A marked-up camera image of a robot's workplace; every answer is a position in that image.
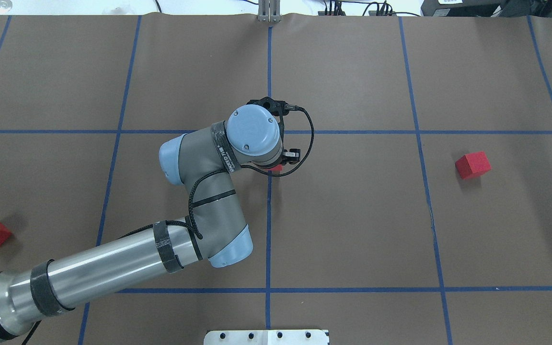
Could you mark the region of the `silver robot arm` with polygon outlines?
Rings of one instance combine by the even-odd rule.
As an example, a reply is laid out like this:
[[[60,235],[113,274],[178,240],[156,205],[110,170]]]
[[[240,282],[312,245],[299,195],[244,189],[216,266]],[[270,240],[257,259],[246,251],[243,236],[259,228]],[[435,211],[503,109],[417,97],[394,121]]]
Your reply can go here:
[[[265,97],[163,143],[160,170],[184,190],[181,216],[134,221],[135,229],[80,253],[48,258],[25,271],[0,271],[0,343],[29,339],[44,319],[202,260],[215,268],[245,260],[253,240],[232,175],[241,170],[268,175],[281,164],[305,163],[307,154],[284,146],[284,120],[291,112],[304,114],[314,140],[309,111]]]

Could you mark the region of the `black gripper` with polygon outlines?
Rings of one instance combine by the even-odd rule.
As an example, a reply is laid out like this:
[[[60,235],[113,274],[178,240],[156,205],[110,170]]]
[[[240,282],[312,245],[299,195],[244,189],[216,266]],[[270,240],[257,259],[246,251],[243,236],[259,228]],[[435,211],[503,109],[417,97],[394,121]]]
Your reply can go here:
[[[281,155],[281,165],[296,165],[301,160],[301,150],[297,148],[283,149]]]

